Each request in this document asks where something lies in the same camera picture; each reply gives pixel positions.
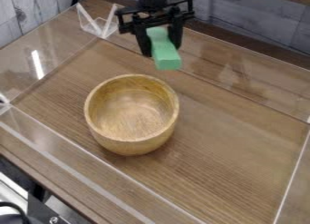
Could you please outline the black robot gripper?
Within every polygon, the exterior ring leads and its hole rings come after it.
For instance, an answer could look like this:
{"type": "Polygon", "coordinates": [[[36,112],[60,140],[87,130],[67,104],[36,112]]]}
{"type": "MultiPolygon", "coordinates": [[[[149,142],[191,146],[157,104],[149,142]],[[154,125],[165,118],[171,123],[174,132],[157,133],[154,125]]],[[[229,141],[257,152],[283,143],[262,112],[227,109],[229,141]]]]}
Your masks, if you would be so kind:
{"type": "Polygon", "coordinates": [[[122,34],[135,33],[140,52],[151,57],[147,28],[169,25],[169,37],[175,48],[182,45],[183,23],[194,17],[194,0],[138,0],[115,11],[122,34]]]}

